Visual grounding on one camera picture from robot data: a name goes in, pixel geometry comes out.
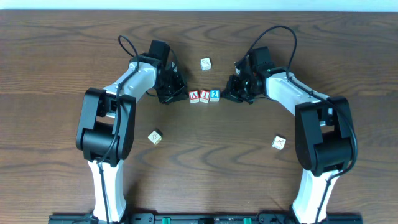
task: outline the wood grain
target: wood grain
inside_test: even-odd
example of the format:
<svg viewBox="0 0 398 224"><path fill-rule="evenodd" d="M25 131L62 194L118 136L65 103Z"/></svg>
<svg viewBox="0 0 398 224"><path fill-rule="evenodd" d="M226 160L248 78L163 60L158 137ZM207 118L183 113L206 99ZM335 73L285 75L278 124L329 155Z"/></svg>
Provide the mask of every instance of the wood grain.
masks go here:
<svg viewBox="0 0 398 224"><path fill-rule="evenodd" d="M357 166L339 179L329 212L360 212L365 223L398 218L398 14L339 12L0 11L0 223L46 223L55 212L89 212L91 171L75 135L89 87L127 69L117 36L139 52L170 44L189 89L223 89L233 62L266 28L296 31L292 70L308 86L349 99ZM266 35L277 65L292 38ZM200 59L212 69L202 72ZM158 146L147 140L164 133ZM287 138L271 148L276 134ZM138 103L124 192L133 207L159 213L256 213L287 209L299 190L294 117L278 103L221 100Z"/></svg>

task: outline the wooden table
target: wooden table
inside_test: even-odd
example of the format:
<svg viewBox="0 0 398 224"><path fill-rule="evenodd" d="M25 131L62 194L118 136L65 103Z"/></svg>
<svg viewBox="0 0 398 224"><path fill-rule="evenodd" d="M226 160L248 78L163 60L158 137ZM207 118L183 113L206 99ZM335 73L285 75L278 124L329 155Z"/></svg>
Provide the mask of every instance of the wooden table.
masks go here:
<svg viewBox="0 0 398 224"><path fill-rule="evenodd" d="M55 212L90 212L87 161L75 136L84 92L109 85L129 57L117 36L146 52L168 42L190 90L223 90L233 62L270 26L297 33L296 77L351 105L359 159L340 178L329 212L360 212L366 223L398 222L398 14L340 12L0 11L0 222L46 223ZM291 35L268 45L286 65ZM212 68L202 72L201 58ZM159 128L154 146L147 136ZM159 213L256 213L286 210L302 168L294 117L280 104L221 100L137 104L136 135L124 167L132 207ZM286 137L281 151L271 148Z"/></svg>

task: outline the white wall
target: white wall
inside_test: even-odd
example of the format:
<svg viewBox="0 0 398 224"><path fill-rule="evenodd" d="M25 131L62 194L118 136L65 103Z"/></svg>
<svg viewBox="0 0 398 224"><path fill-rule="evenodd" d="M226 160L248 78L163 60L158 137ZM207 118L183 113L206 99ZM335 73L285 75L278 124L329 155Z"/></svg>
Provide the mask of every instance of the white wall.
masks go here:
<svg viewBox="0 0 398 224"><path fill-rule="evenodd" d="M398 12L398 0L0 0L0 9Z"/></svg>

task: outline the white backdrop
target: white backdrop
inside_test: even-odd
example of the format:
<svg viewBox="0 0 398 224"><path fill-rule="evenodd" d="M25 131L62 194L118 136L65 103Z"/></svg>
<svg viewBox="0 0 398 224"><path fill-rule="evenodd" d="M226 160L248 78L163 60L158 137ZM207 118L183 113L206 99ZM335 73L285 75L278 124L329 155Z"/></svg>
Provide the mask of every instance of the white backdrop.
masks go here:
<svg viewBox="0 0 398 224"><path fill-rule="evenodd" d="M398 0L0 0L0 9L398 12Z"/></svg>

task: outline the table surface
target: table surface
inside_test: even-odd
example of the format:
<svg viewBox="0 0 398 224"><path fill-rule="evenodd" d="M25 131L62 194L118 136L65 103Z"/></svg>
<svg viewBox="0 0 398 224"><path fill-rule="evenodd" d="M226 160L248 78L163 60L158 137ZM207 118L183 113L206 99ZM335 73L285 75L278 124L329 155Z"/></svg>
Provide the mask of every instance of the table surface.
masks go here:
<svg viewBox="0 0 398 224"><path fill-rule="evenodd" d="M0 11L0 223L45 223L56 213L95 204L87 161L75 136L84 92L127 69L117 42L138 52L168 42L188 88L223 90L257 36L277 24L296 31L296 77L343 95L359 142L356 167L333 189L329 212L359 212L366 223L398 218L398 14L340 12ZM268 45L286 65L291 35ZM201 71L200 59L212 68ZM164 138L147 136L159 128ZM124 167L131 207L159 213L256 213L286 210L299 191L294 117L280 104L137 104L134 145ZM284 136L283 150L271 148Z"/></svg>

